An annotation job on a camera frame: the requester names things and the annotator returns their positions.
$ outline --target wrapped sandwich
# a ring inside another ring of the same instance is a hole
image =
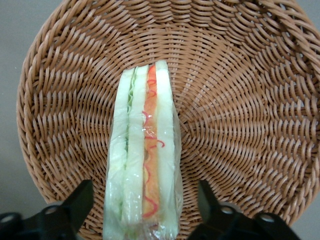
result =
[[[125,70],[116,94],[104,240],[174,240],[183,205],[181,134],[166,61]]]

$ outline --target gray surface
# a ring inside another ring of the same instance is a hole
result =
[[[318,0],[299,0],[320,29]],[[17,134],[17,87],[26,53],[59,0],[0,0],[0,213],[25,217],[46,206],[24,163]],[[293,229],[303,240],[320,237],[318,196]]]

